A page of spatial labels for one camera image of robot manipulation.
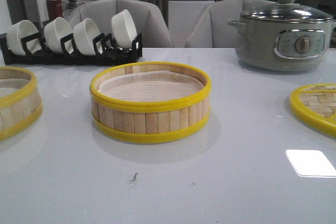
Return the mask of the bamboo steamer drawer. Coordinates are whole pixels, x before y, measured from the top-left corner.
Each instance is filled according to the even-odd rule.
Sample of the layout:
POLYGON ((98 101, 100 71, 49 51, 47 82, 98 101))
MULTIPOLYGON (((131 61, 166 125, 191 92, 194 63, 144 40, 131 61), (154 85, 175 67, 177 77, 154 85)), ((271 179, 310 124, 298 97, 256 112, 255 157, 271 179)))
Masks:
POLYGON ((43 110, 36 76, 19 67, 1 67, 1 140, 32 125, 43 110))
POLYGON ((134 143, 164 143, 187 137, 200 130, 210 115, 211 79, 200 69, 173 62, 138 62, 112 67, 97 74, 90 84, 95 126, 108 136, 134 143), (130 102, 98 92, 104 81, 131 73, 168 70, 199 80, 197 93, 163 102, 130 102))

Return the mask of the woven bamboo steamer lid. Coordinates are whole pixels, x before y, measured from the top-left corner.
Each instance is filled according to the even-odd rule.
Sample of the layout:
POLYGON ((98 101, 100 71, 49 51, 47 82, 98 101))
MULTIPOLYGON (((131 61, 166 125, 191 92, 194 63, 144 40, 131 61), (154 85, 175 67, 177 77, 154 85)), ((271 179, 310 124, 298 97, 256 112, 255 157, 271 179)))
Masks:
POLYGON ((292 113, 309 127, 335 137, 335 84, 319 83, 295 89, 289 98, 292 113))

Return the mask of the white steamer cloth liner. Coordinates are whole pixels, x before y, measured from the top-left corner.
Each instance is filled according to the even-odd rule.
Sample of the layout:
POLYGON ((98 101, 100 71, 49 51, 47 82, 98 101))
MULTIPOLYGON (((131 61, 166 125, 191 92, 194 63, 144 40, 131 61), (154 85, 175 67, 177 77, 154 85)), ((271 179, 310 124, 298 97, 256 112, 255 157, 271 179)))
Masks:
POLYGON ((163 102, 193 95, 204 85, 194 77, 168 70, 131 73, 99 85, 98 92, 130 102, 163 102))

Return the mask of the black bowl rack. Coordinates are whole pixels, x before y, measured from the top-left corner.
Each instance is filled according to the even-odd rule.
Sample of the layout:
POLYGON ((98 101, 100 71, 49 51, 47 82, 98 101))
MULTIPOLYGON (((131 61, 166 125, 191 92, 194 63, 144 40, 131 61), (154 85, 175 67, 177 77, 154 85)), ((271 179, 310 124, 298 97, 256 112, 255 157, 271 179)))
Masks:
POLYGON ((64 36, 61 42, 62 53, 52 52, 46 46, 46 40, 40 32, 21 39, 24 54, 14 54, 7 43, 6 34, 1 34, 1 50, 6 65, 96 65, 118 66, 137 62, 142 57, 142 34, 138 33, 132 41, 132 48, 124 49, 117 47, 112 34, 101 33, 92 42, 94 47, 93 56, 81 54, 75 44, 73 34, 64 36))

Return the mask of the left grey chair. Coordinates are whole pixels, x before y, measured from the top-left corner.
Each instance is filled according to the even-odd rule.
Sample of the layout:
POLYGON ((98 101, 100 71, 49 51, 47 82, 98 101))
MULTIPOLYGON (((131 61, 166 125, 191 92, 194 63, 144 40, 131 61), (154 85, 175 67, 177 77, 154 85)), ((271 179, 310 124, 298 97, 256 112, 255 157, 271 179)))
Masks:
POLYGON ((71 27, 86 18, 92 19, 104 34, 113 34, 111 19, 127 9, 134 21, 136 30, 142 34, 145 48, 173 48, 173 40, 160 9, 148 2, 139 0, 98 0, 84 3, 75 8, 66 18, 71 27))

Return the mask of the white bowl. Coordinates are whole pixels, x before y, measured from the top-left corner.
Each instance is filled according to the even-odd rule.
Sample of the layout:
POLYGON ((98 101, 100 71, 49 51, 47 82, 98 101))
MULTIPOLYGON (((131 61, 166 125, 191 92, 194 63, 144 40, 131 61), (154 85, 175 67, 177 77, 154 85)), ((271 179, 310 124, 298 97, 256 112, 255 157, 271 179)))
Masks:
POLYGON ((133 39, 137 36, 133 18, 127 9, 115 14, 111 19, 112 34, 121 48, 132 48, 133 39))
POLYGON ((85 56, 95 56, 93 39, 101 32, 91 18, 86 18, 73 29, 73 38, 79 52, 85 56))
POLYGON ((37 32, 37 27, 29 20, 21 20, 10 26, 6 35, 9 49, 15 55, 25 56, 21 39, 37 32))
POLYGON ((63 54, 60 40, 72 33, 72 27, 62 17, 57 17, 44 28, 46 44, 52 52, 57 54, 63 54))

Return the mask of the grey electric cooking pot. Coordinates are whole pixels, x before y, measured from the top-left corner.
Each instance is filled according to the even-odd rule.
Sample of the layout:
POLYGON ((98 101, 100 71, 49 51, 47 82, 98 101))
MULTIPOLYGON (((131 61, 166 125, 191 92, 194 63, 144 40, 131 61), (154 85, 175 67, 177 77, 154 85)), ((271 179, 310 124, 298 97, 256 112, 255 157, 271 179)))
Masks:
POLYGON ((306 71, 324 63, 335 22, 277 22, 240 18, 235 52, 251 66, 276 71, 306 71))

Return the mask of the red cylinder bin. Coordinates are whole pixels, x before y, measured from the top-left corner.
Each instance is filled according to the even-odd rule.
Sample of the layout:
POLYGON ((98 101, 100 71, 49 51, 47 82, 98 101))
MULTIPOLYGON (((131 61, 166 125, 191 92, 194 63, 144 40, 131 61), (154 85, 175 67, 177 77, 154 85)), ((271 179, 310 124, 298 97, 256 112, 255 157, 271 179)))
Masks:
POLYGON ((61 0, 46 0, 49 21, 63 17, 61 0))

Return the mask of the glass pot lid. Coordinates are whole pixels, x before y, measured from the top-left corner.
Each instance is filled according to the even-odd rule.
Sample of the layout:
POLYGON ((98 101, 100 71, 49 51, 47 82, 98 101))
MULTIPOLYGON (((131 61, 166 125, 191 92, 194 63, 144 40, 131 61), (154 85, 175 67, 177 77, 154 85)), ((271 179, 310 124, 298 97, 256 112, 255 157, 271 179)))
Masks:
POLYGON ((277 0, 276 3, 266 4, 243 11, 241 17, 290 23, 323 23, 333 20, 333 15, 314 7, 295 3, 296 0, 277 0))

